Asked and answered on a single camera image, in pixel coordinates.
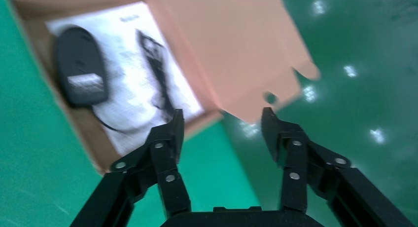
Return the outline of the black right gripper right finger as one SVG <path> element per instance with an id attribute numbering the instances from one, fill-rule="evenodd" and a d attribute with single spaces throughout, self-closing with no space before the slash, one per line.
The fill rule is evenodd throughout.
<path id="1" fill-rule="evenodd" d="M 307 188 L 312 188 L 344 227 L 412 226 L 348 158 L 313 142 L 300 125 L 265 107 L 261 131 L 274 162 L 283 168 L 280 210 L 305 215 Z"/>

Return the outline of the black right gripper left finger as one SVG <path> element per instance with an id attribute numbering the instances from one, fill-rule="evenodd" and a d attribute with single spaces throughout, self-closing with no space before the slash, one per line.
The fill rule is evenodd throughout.
<path id="1" fill-rule="evenodd" d="M 165 209 L 164 227 L 184 227 L 191 201 L 178 171 L 184 139 L 184 117 L 174 110 L 172 120 L 151 128 L 146 142 L 111 165 L 71 226 L 125 227 L 135 203 L 156 185 Z"/>

